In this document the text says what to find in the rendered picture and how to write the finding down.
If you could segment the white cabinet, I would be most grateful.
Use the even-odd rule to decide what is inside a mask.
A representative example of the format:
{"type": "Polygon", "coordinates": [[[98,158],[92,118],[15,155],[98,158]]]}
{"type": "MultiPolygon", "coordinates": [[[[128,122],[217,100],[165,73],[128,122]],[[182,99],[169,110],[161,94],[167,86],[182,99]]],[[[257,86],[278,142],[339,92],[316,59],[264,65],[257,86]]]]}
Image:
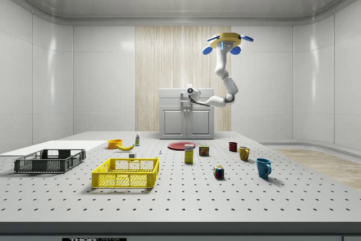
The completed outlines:
{"type": "Polygon", "coordinates": [[[190,103],[187,89],[159,89],[161,139],[213,139],[214,108],[190,103]]]}

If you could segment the red plate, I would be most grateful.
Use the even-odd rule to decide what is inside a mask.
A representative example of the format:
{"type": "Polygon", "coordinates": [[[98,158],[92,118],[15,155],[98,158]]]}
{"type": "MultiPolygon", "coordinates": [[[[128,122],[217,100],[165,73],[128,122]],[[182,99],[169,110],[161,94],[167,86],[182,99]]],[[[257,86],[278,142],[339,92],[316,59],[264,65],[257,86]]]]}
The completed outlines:
{"type": "Polygon", "coordinates": [[[196,144],[192,142],[172,142],[168,144],[168,149],[176,150],[176,151],[184,151],[185,145],[192,145],[193,148],[196,147],[196,144]]]}

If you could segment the yellow white carton box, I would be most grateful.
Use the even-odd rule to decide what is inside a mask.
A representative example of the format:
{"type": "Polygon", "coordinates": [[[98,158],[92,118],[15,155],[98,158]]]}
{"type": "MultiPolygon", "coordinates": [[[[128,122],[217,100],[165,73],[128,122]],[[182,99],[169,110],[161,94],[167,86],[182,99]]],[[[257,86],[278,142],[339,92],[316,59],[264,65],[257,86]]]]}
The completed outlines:
{"type": "Polygon", "coordinates": [[[185,163],[188,163],[188,164],[193,163],[194,147],[195,147],[195,145],[193,143],[184,145],[184,162],[185,163]]]}

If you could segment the drone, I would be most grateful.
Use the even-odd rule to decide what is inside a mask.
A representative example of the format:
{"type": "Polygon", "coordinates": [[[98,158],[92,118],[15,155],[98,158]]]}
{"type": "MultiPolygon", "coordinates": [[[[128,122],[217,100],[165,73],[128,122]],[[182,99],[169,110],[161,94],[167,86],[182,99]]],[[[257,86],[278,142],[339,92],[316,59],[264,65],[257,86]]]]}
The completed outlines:
{"type": "Polygon", "coordinates": [[[222,44],[222,49],[224,49],[226,46],[224,45],[225,42],[233,42],[232,49],[230,53],[232,55],[240,54],[241,48],[239,47],[242,40],[253,42],[253,38],[245,36],[245,35],[239,35],[238,33],[220,33],[216,34],[212,38],[209,38],[207,42],[209,43],[208,46],[206,46],[202,53],[204,55],[209,54],[212,49],[216,48],[216,44],[220,42],[222,44]]]}

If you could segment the yellow basket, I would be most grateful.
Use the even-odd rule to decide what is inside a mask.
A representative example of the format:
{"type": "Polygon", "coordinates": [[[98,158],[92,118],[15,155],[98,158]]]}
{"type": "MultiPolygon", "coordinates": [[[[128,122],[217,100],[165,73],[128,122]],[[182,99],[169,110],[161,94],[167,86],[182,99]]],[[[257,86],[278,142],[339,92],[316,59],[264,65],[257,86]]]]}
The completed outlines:
{"type": "Polygon", "coordinates": [[[110,158],[92,171],[91,186],[105,188],[153,188],[159,159],[110,158]]]}

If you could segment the blue mug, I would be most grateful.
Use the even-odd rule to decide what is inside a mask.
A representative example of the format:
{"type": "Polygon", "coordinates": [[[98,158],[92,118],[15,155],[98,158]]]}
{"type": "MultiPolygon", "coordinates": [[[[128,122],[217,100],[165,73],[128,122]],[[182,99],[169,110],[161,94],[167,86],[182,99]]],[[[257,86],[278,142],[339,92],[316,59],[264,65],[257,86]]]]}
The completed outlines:
{"type": "Polygon", "coordinates": [[[258,175],[263,179],[268,179],[268,175],[271,173],[271,161],[265,158],[258,158],[256,160],[258,175]]]}

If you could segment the dark grey basket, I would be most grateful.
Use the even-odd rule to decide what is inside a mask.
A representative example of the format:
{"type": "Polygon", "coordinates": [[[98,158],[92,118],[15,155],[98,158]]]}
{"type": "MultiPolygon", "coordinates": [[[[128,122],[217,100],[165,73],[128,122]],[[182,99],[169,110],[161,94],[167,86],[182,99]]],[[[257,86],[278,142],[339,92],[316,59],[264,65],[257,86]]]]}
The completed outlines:
{"type": "Polygon", "coordinates": [[[85,149],[42,149],[15,160],[17,173],[65,173],[86,158],[85,149]]]}

